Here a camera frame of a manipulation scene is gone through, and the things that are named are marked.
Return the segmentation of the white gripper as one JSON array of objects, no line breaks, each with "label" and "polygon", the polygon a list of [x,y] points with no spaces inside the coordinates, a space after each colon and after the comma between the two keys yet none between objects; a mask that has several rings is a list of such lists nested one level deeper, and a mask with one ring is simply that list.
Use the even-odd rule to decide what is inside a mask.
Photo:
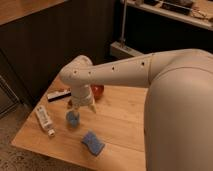
[{"label": "white gripper", "polygon": [[93,92],[89,85],[74,86],[71,88],[71,102],[74,109],[81,106],[88,106],[89,109],[96,113]]}]

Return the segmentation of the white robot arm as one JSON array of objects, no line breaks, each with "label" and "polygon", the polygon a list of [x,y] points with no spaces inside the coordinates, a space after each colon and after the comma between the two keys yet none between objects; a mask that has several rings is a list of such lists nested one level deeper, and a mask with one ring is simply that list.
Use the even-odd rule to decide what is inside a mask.
[{"label": "white robot arm", "polygon": [[170,50],[100,65],[79,55],[59,76],[75,109],[94,102],[93,84],[146,88],[146,170],[213,171],[212,53]]}]

